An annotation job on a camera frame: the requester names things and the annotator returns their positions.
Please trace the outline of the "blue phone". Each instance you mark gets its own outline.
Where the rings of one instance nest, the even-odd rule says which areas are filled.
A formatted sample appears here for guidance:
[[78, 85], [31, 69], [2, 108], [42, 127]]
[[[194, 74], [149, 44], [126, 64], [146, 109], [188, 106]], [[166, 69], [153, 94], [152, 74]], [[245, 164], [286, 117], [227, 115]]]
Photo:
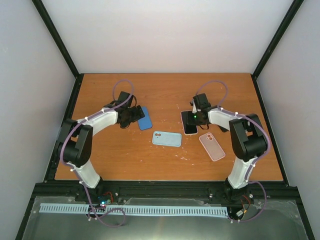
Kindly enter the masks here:
[[144, 113], [144, 117], [137, 121], [138, 127], [141, 131], [151, 129], [153, 125], [152, 125], [152, 121], [151, 121], [148, 109], [145, 106], [142, 106], [141, 108]]

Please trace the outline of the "white phone case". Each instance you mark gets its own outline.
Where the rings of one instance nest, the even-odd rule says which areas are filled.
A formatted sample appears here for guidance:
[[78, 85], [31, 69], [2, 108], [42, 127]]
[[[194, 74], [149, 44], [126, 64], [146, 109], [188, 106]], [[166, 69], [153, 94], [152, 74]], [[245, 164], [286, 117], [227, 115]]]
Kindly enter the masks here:
[[182, 111], [180, 113], [182, 121], [182, 129], [185, 135], [196, 135], [198, 133], [198, 127], [196, 125], [187, 124], [188, 117], [192, 116], [192, 111]]

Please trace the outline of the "light blue phone case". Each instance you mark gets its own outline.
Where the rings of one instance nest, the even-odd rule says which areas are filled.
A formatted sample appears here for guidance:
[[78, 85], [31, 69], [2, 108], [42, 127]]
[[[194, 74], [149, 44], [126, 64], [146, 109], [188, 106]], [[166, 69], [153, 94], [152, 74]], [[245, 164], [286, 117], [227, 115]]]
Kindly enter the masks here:
[[152, 143], [159, 146], [180, 147], [182, 135], [175, 132], [155, 131], [152, 135]]

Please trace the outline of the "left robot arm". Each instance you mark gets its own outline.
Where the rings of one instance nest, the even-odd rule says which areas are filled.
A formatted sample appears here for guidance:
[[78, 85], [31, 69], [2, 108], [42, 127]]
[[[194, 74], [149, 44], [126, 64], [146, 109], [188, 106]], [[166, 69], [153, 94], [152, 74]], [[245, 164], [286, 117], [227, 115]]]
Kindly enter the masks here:
[[79, 183], [87, 187], [86, 195], [92, 201], [99, 201], [104, 195], [104, 188], [98, 185], [102, 178], [90, 161], [94, 135], [116, 124], [126, 129], [144, 117], [137, 98], [122, 91], [118, 99], [98, 112], [78, 120], [68, 118], [63, 122], [54, 151], [59, 160], [76, 173]]

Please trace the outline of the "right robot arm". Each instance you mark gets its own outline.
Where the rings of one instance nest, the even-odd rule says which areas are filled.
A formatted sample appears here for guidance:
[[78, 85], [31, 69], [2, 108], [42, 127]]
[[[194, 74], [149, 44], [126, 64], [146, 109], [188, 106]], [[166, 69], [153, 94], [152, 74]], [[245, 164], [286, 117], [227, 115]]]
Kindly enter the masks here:
[[246, 192], [250, 175], [256, 163], [270, 151], [271, 143], [258, 115], [243, 115], [212, 106], [204, 93], [192, 98], [192, 116], [187, 123], [194, 126], [217, 125], [230, 132], [235, 161], [224, 182], [223, 197], [227, 202], [237, 201]]

